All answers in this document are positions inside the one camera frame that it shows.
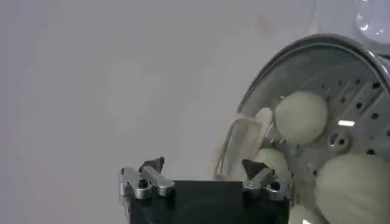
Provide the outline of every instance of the white wall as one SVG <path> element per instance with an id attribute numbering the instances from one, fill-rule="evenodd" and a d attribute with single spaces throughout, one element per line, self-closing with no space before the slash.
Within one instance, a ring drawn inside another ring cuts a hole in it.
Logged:
<path id="1" fill-rule="evenodd" d="M 119 169 L 158 156 L 210 179 L 226 120 L 296 38 L 269 3 L 1 1 L 0 222 L 124 223 Z"/>

